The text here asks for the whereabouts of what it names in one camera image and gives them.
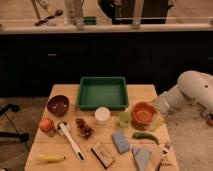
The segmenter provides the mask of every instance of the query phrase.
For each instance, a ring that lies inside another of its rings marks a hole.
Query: orange bowl
[[[131,112],[133,121],[141,125],[151,124],[156,113],[157,110],[155,107],[146,102],[139,102],[135,104]]]

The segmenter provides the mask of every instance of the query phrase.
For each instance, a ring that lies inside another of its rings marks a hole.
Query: green cup
[[[118,114],[119,125],[123,128],[127,127],[132,121],[132,116],[130,112],[120,112]]]

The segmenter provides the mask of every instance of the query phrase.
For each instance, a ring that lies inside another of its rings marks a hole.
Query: white cup
[[[106,107],[99,107],[95,111],[95,118],[98,124],[105,125],[110,118],[110,111]]]

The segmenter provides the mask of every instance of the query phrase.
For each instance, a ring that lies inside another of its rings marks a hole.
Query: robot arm
[[[204,113],[213,113],[213,76],[197,71],[186,71],[169,91],[161,94],[156,105],[162,114],[182,109],[197,102],[205,107]]]

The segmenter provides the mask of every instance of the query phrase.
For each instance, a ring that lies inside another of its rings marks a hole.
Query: green tray
[[[82,77],[77,98],[81,110],[95,110],[104,106],[110,110],[128,107],[124,77]]]

